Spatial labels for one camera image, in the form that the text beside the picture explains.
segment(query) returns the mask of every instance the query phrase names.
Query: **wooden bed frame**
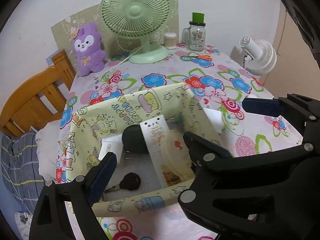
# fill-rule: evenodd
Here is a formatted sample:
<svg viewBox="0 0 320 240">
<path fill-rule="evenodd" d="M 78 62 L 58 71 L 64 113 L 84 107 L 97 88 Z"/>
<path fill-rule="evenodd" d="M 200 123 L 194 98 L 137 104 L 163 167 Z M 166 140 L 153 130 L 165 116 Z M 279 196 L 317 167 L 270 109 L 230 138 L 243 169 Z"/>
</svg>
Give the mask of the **wooden bed frame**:
<svg viewBox="0 0 320 240">
<path fill-rule="evenodd" d="M 0 115 L 1 132 L 19 137 L 23 132 L 18 127 L 28 132 L 30 126 L 42 129 L 47 123 L 61 119 L 66 99 L 54 82 L 62 79 L 70 90 L 76 72 L 64 50 L 53 56 L 52 61 L 54 66 L 25 81 L 9 97 Z M 40 92 L 57 110 L 56 114 L 39 99 Z"/>
</svg>

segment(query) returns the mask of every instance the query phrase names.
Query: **fan base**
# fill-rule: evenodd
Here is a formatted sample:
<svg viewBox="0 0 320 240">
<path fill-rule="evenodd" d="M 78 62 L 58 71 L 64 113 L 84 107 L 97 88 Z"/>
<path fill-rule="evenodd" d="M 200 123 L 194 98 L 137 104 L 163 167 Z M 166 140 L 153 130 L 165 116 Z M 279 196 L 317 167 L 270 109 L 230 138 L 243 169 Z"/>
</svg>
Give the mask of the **fan base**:
<svg viewBox="0 0 320 240">
<path fill-rule="evenodd" d="M 130 54 L 134 53 L 139 48 L 140 47 L 135 48 Z M 129 58 L 129 61 L 137 64 L 147 64 L 163 60 L 168 56 L 169 51 L 165 47 L 159 44 L 150 44 L 149 52 L 143 52 L 141 49 L 137 53 L 132 55 Z"/>
</svg>

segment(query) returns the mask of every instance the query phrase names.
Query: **green object on jar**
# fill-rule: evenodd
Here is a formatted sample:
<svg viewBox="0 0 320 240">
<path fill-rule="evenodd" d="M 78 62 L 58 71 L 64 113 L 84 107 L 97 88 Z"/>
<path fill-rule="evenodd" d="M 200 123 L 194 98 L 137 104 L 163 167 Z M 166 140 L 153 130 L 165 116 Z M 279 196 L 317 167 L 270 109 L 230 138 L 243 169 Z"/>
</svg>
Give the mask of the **green object on jar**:
<svg viewBox="0 0 320 240">
<path fill-rule="evenodd" d="M 204 22 L 204 13 L 192 13 L 192 22 L 203 23 Z"/>
</svg>

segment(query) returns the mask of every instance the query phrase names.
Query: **beige door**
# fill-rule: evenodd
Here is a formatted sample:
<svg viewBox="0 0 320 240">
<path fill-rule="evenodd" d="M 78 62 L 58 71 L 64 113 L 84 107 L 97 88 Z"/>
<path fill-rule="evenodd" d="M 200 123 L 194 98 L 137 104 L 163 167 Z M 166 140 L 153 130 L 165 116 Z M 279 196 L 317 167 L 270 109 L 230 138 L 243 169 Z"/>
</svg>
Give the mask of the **beige door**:
<svg viewBox="0 0 320 240">
<path fill-rule="evenodd" d="M 295 93 L 320 100 L 318 64 L 303 41 L 298 27 L 289 14 L 285 14 L 276 66 L 266 80 L 262 81 L 274 96 L 286 97 L 287 93 Z"/>
</svg>

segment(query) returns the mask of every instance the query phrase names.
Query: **table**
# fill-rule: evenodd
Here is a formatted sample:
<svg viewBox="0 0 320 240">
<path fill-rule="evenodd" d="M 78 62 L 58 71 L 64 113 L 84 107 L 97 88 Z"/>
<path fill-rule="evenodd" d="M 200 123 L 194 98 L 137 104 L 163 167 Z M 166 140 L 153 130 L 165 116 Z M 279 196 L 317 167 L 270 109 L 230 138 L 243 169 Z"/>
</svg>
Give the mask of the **table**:
<svg viewBox="0 0 320 240">
<path fill-rule="evenodd" d="M 68 182 L 66 170 L 72 159 L 66 148 L 71 119 L 83 106 L 99 103 L 120 95 L 158 86 L 185 82 L 202 107 L 222 112 L 224 128 L 221 138 L 234 157 L 267 153 L 301 144 L 302 136 L 282 117 L 269 117 L 246 113 L 242 100 L 249 97 L 272 98 L 259 80 L 245 71 L 229 56 L 206 45 L 201 53 L 188 51 L 183 44 L 170 50 L 164 60 L 152 64 L 124 62 L 127 54 L 113 57 L 99 73 L 76 78 L 72 84 L 63 113 L 57 156 L 56 179 Z M 60 160 L 67 159 L 60 166 Z M 96 165 L 93 159 L 88 165 Z M 74 214 L 69 219 L 77 239 L 83 239 Z M 189 221 L 178 204 L 139 215 L 98 218 L 102 228 L 113 239 L 138 240 L 209 240 L 216 234 Z"/>
</svg>

